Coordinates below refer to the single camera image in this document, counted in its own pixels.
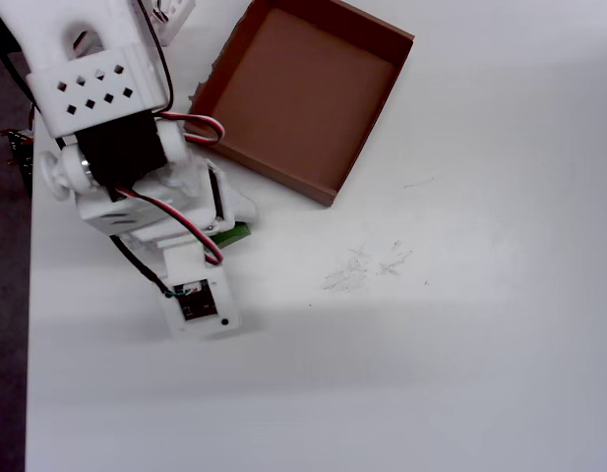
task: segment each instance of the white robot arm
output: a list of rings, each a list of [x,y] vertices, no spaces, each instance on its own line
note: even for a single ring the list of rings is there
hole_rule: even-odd
[[[206,249],[210,235],[253,221],[257,211],[169,121],[188,117],[167,113],[173,94],[157,36],[168,43],[194,0],[149,6],[0,0],[0,17],[28,60],[49,134],[77,141],[36,163],[54,196],[74,192],[81,218],[155,283],[173,335],[232,329],[238,310],[218,250]],[[93,38],[80,48],[86,55],[75,47],[83,34]],[[223,132],[209,117],[193,118]]]

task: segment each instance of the white table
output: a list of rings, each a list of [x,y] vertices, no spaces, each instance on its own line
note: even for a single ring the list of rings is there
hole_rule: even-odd
[[[246,3],[199,0],[175,109]],[[607,1],[353,4],[416,40],[334,206],[218,162],[240,335],[168,339],[36,173],[30,472],[607,470]]]

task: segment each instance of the cable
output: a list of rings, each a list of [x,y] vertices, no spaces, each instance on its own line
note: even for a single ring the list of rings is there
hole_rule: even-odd
[[[83,39],[85,38],[86,35],[87,35],[87,31],[83,31],[80,34],[78,34],[78,37],[74,41],[74,45],[73,45],[74,50],[76,50],[76,48],[80,45],[80,43],[83,42]]]
[[[163,9],[161,7],[161,0],[156,0],[156,9],[152,10],[152,12],[154,13],[154,15],[158,18],[158,20],[162,23],[167,23],[169,22],[169,18],[167,18],[167,15],[165,15],[163,13]]]
[[[153,282],[162,294],[165,294],[169,290],[163,282],[161,282],[160,278],[156,276],[156,274],[147,267],[144,263],[142,263],[137,256],[135,256],[130,249],[126,247],[124,242],[119,238],[119,236],[110,236],[110,240],[113,244],[119,249],[119,251],[124,255],[124,257],[133,265],[135,268],[150,282]]]
[[[189,121],[190,123],[195,123],[197,125],[207,125],[212,130],[214,130],[215,134],[217,135],[216,138],[209,138],[207,136],[194,135],[192,133],[184,133],[185,140],[190,143],[196,143],[199,145],[210,146],[210,145],[216,145],[224,138],[224,134],[225,134],[224,127],[222,126],[222,124],[219,121],[217,121],[215,118],[213,118],[211,116],[192,115],[192,114],[187,114],[187,113],[172,113],[172,112],[157,113],[157,116],[160,116],[161,118],[164,118],[166,120],[172,120],[172,121],[184,120],[184,121]]]
[[[161,66],[163,67],[163,72],[165,73],[165,79],[167,80],[167,89],[169,90],[169,101],[167,105],[158,110],[156,113],[162,113],[169,110],[174,104],[174,86],[172,85],[172,76],[169,73],[169,69],[167,68],[167,62],[165,62],[165,55],[163,54],[163,49],[161,47],[161,43],[158,41],[158,37],[156,36],[156,32],[154,31],[154,27],[152,26],[152,22],[150,21],[150,15],[144,6],[144,2],[142,0],[137,0],[139,4],[139,8],[144,14],[144,18],[146,19],[146,23],[148,24],[148,29],[150,30],[150,34],[152,35],[152,39],[154,40],[154,45],[156,46],[156,51],[158,52],[158,57],[161,60]]]
[[[147,278],[150,282],[154,283],[156,287],[158,287],[160,292],[167,298],[186,296],[196,291],[196,289],[188,289],[183,290],[182,292],[175,292],[173,290],[168,289],[167,286],[163,282],[161,282],[161,279],[158,278],[156,274],[147,265],[142,263],[139,258],[135,256],[131,252],[131,250],[126,247],[126,245],[119,236],[113,235],[109,236],[109,238],[113,242],[115,247],[119,249],[119,252],[122,253],[122,255],[124,255],[124,257],[128,260],[128,262],[131,263],[140,272],[141,275]]]
[[[19,89],[21,89],[21,91],[28,98],[28,100],[31,101],[32,108],[35,107],[36,109],[38,109],[38,106],[36,106],[36,100],[34,100],[34,95],[32,95],[31,90],[28,87],[28,84],[26,84],[26,81],[24,81],[24,79],[21,77],[21,75],[19,74],[19,71],[17,71],[14,64],[10,61],[10,58],[6,54],[4,54],[4,55],[0,56],[0,59],[4,65],[4,67],[10,74],[10,77],[12,77],[13,81],[15,81],[15,84],[17,84],[17,86],[19,86]],[[30,113],[28,115],[28,123],[30,124],[30,129],[31,129],[31,122],[33,120],[32,115],[33,114],[30,111]],[[58,145],[59,148],[62,149],[65,146],[65,140],[63,140],[62,138],[56,138],[56,144]]]
[[[198,239],[210,253],[212,253],[211,256],[209,254],[205,255],[205,259],[208,263],[210,263],[214,266],[219,266],[220,264],[222,264],[222,261],[224,260],[224,256],[220,252],[220,249],[217,247],[215,242],[212,241],[211,238],[209,238],[208,236],[204,235],[185,216],[183,216],[183,214],[180,211],[175,209],[173,206],[170,206],[170,205],[162,202],[161,200],[153,199],[152,197],[138,194],[134,190],[124,189],[123,187],[117,187],[117,191],[120,194],[125,195],[126,197],[143,200],[144,202],[148,202],[148,203],[162,209],[163,211],[165,211],[169,216],[171,216],[176,221],[181,223],[185,227],[185,229],[187,229],[190,233],[192,233],[192,235],[196,239]]]
[[[10,77],[12,77],[13,81],[15,81],[17,86],[19,86],[19,89],[21,89],[21,91],[26,95],[28,100],[31,101],[34,106],[36,106],[36,102],[34,101],[34,95],[31,94],[31,90],[28,87],[28,84],[26,84],[26,81],[24,81],[24,79],[21,77],[19,71],[17,71],[14,64],[10,61],[10,58],[6,54],[4,54],[0,56],[0,59],[4,67],[10,74]]]
[[[30,130],[33,128],[34,125],[34,104],[31,103],[30,104],[30,111],[28,112],[28,128],[30,128]]]

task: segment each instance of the red and white wire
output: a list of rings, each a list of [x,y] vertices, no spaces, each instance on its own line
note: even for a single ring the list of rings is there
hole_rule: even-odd
[[[163,12],[158,12],[157,10],[152,10],[152,15],[159,20],[161,23],[163,23],[164,25],[169,21],[169,19],[167,18],[167,15],[165,15]]]
[[[207,125],[215,131],[216,138],[195,135],[193,133],[184,133],[185,141],[188,141],[190,143],[211,146],[216,145],[224,138],[225,130],[222,124],[215,118],[208,115],[192,115],[189,113],[173,113],[165,111],[162,113],[158,113],[157,116],[160,116],[161,118],[164,118],[166,120],[188,121],[197,125]]]
[[[178,209],[174,208],[172,205],[162,202],[161,200],[154,199],[152,197],[148,197],[147,195],[139,194],[139,193],[135,192],[134,190],[128,190],[123,187],[116,187],[116,189],[117,189],[117,192],[119,192],[120,194],[122,194],[126,197],[143,200],[143,201],[148,202],[156,207],[159,207],[163,211],[165,211],[168,215],[170,215],[176,221],[178,221],[183,226],[185,226],[185,228],[190,233],[192,233],[192,235],[194,235],[196,237],[196,239],[198,239],[210,253],[212,253],[211,256],[209,254],[205,254],[205,259],[207,260],[208,263],[210,263],[214,266],[219,266],[220,264],[222,264],[222,261],[224,260],[224,256],[220,252],[220,249],[215,244],[215,242],[212,241],[212,239],[209,236],[206,236],[205,234],[203,234],[201,232],[201,230],[199,230],[196,226],[194,226],[194,224],[189,219],[187,219],[183,215],[183,213],[181,213]]]

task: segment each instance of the cardboard box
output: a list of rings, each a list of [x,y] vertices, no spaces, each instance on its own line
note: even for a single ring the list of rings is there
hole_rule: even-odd
[[[413,37],[337,0],[255,0],[191,113],[226,128],[214,150],[329,206]]]

